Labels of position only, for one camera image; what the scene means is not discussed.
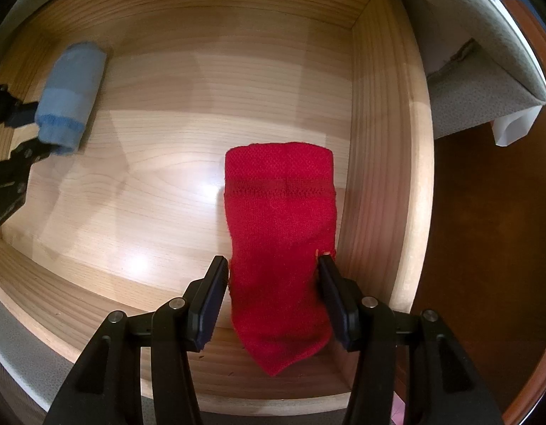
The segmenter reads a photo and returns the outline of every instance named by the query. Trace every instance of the metal screw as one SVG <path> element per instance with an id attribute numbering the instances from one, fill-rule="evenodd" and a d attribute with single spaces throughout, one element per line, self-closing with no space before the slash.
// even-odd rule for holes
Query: metal screw
<path id="1" fill-rule="evenodd" d="M 169 302 L 169 307 L 173 310 L 178 310 L 179 308 L 182 308 L 184 305 L 186 305 L 186 300 L 184 300 L 182 297 L 175 297 Z"/>
<path id="2" fill-rule="evenodd" d="M 438 313 L 436 313 L 434 310 L 425 310 L 422 312 L 422 316 L 431 323 L 438 321 Z"/>
<path id="3" fill-rule="evenodd" d="M 122 311 L 119 311 L 119 310 L 116 310 L 115 312 L 111 312 L 108 316 L 107 316 L 107 319 L 109 319 L 109 322 L 110 323 L 117 323 L 117 322 L 120 322 L 123 318 L 123 312 Z"/>
<path id="4" fill-rule="evenodd" d="M 361 299 L 361 304 L 367 308 L 375 308 L 379 302 L 375 297 L 364 297 Z"/>

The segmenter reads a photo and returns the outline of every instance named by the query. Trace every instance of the sock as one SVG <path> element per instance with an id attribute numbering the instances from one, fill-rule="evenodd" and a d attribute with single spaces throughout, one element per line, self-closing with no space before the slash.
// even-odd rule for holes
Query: sock
<path id="1" fill-rule="evenodd" d="M 317 290 L 318 254 L 335 255 L 336 190 L 326 148 L 252 144 L 226 154 L 231 319 L 269 375 L 317 353 L 332 329 Z"/>

